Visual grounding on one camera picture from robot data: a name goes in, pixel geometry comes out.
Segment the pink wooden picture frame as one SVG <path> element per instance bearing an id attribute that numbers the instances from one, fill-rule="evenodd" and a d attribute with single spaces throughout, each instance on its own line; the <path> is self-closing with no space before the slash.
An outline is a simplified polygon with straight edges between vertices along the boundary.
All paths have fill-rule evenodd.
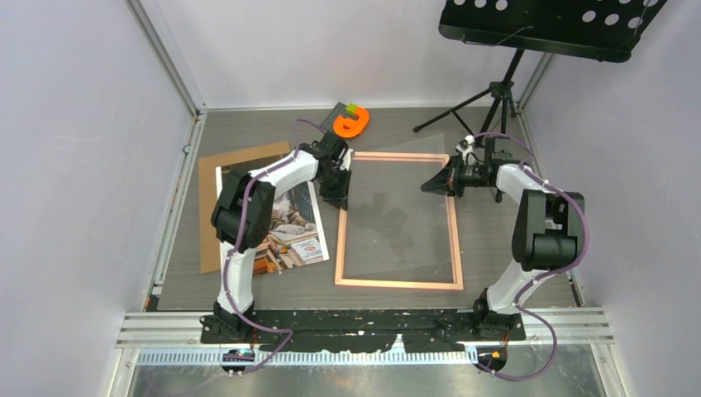
<path id="1" fill-rule="evenodd" d="M 383 162 L 411 162 L 411 163 L 440 163 L 447 165 L 449 156 L 447 154 L 431 154 L 431 153 L 406 153 L 406 152 L 372 152 L 372 151 L 356 151 L 354 153 L 353 163 L 357 161 L 383 161 Z M 458 237 L 458 225 L 455 210 L 455 199 L 453 197 L 445 197 L 446 214 L 448 221 L 448 231 L 450 240 L 451 254 L 451 273 L 452 281 L 450 283 L 437 282 L 419 282 L 419 281 L 401 281 L 401 280 L 362 280 L 351 279 L 344 276 L 345 271 L 345 253 L 346 253 L 346 230 L 347 230 L 347 214 L 345 209 L 339 210 L 338 233 L 336 244 L 336 266 L 334 281 L 335 285 L 354 286 L 354 287 L 374 287 L 388 289 L 431 289 L 431 290 L 463 290 L 463 273 L 462 263 L 460 258 L 460 240 Z"/>

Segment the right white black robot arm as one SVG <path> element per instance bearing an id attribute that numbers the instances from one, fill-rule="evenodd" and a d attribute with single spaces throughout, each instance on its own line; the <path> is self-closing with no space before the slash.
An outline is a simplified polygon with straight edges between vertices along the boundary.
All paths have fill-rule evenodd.
<path id="1" fill-rule="evenodd" d="M 524 303 L 544 281 L 568 271 L 584 253 L 584 198 L 540 179 L 510 151 L 511 138 L 481 133 L 484 155 L 474 153 L 476 139 L 466 136 L 455 155 L 427 182 L 425 193 L 463 196 L 467 188 L 495 188 L 518 205 L 512 261 L 473 305 L 470 331 L 478 338 L 501 337 L 516 328 Z"/>

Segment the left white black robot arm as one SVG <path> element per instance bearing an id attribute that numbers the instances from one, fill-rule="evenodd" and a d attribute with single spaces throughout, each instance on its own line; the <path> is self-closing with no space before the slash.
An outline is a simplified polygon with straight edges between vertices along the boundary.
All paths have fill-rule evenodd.
<path id="1" fill-rule="evenodd" d="M 269 233 L 274 201 L 293 187 L 316 181 L 322 199 L 348 207 L 352 150 L 333 132 L 302 143 L 288 155 L 258 170 L 235 170 L 222 181 L 211 224 L 222 250 L 222 287 L 212 315 L 233 342 L 253 332 L 252 272 L 255 253 Z"/>

